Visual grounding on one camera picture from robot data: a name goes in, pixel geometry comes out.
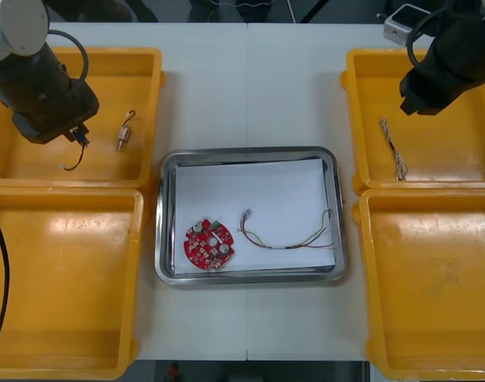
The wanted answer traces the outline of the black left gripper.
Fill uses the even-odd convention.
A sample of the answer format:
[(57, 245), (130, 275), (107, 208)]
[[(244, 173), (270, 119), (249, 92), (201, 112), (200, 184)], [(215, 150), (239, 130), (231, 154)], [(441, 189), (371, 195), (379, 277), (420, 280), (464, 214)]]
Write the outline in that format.
[(12, 121), (25, 139), (46, 144), (63, 135), (69, 142), (88, 144), (85, 122), (98, 113), (99, 101), (85, 82), (73, 84), (63, 95), (39, 102), (34, 111), (14, 112)]

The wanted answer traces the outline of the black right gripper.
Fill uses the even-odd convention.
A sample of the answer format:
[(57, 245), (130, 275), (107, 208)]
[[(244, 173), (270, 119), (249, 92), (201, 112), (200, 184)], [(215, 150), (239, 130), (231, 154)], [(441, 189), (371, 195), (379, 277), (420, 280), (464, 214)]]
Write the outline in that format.
[(466, 90), (466, 80), (436, 58), (426, 58), (399, 85), (407, 115), (437, 115)]

